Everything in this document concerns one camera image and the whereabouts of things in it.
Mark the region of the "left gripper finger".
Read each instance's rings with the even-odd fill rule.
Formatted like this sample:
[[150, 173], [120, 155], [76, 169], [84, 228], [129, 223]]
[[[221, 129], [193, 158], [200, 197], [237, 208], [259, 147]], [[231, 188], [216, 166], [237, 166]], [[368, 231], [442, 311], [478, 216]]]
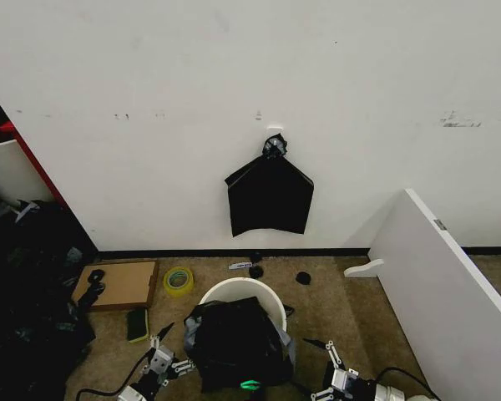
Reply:
[[160, 383], [168, 383], [195, 370], [195, 363], [191, 359], [168, 363], [160, 375]]
[[173, 326], [172, 322], [150, 337], [150, 348], [146, 353], [147, 363], [143, 366], [143, 371], [164, 371], [164, 367], [172, 363], [175, 353], [163, 344], [163, 339]]

